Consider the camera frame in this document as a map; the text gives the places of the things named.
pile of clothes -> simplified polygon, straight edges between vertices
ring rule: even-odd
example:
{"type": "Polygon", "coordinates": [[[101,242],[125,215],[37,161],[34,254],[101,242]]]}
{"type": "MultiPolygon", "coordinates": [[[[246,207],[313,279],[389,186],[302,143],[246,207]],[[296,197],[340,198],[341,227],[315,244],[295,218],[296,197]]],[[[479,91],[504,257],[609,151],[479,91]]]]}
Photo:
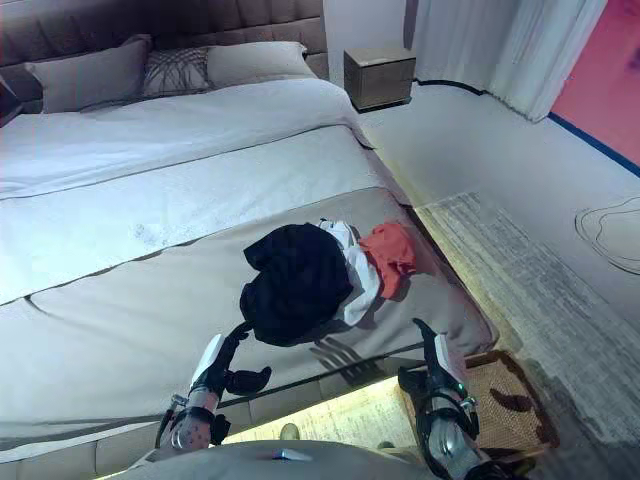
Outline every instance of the pile of clothes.
{"type": "Polygon", "coordinates": [[[416,271],[411,236],[397,223],[360,241],[343,221],[285,225],[244,254],[259,273],[244,286],[240,309],[258,340],[278,346],[331,320],[356,325],[378,296],[393,298],[416,271]]]}

rug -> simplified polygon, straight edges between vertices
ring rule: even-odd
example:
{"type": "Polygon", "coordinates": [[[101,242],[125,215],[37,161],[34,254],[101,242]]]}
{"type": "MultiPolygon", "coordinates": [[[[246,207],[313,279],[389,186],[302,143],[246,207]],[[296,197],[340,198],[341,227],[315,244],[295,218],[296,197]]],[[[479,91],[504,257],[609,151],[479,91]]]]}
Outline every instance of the rug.
{"type": "Polygon", "coordinates": [[[463,193],[416,213],[500,330],[497,348],[522,363],[558,430],[559,448],[540,457],[530,477],[638,478],[640,318],[618,316],[484,195],[463,193]]]}

headboard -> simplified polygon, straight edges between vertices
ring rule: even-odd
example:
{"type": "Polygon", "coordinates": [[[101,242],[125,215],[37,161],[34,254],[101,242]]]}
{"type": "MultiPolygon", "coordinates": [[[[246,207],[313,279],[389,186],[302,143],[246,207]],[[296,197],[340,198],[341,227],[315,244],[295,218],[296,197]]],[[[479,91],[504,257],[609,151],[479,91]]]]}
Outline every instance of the headboard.
{"type": "Polygon", "coordinates": [[[155,48],[289,40],[329,77],[323,0],[0,0],[0,75],[22,102],[42,98],[22,63],[120,45],[150,33],[155,48]]]}

orange cloth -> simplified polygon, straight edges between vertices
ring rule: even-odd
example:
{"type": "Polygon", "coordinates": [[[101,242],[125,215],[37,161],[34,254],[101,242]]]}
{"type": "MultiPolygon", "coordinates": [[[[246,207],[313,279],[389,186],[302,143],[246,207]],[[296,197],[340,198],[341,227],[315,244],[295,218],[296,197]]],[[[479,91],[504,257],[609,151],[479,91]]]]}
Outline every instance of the orange cloth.
{"type": "Polygon", "coordinates": [[[416,272],[416,254],[411,235],[398,223],[383,223],[359,243],[378,271],[382,281],[380,295],[392,298],[400,288],[402,277],[416,272]]]}

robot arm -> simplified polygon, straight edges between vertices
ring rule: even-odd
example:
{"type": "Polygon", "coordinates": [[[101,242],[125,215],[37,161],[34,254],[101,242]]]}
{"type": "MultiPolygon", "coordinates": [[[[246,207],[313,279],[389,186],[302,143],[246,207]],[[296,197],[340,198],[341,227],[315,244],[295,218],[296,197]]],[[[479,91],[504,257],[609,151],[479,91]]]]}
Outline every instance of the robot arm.
{"type": "Polygon", "coordinates": [[[416,412],[420,450],[431,472],[444,480],[516,479],[491,461],[475,440],[480,431],[476,401],[467,392],[464,358],[422,320],[414,319],[424,340],[426,369],[398,372],[416,412]]]}
{"type": "Polygon", "coordinates": [[[224,415],[215,415],[224,391],[250,395],[262,390],[271,377],[271,368],[261,372],[230,370],[231,360],[251,326],[236,327],[227,337],[216,335],[205,349],[191,380],[188,398],[174,395],[158,429],[155,450],[134,465],[164,460],[182,453],[220,445],[231,424],[224,415]]]}

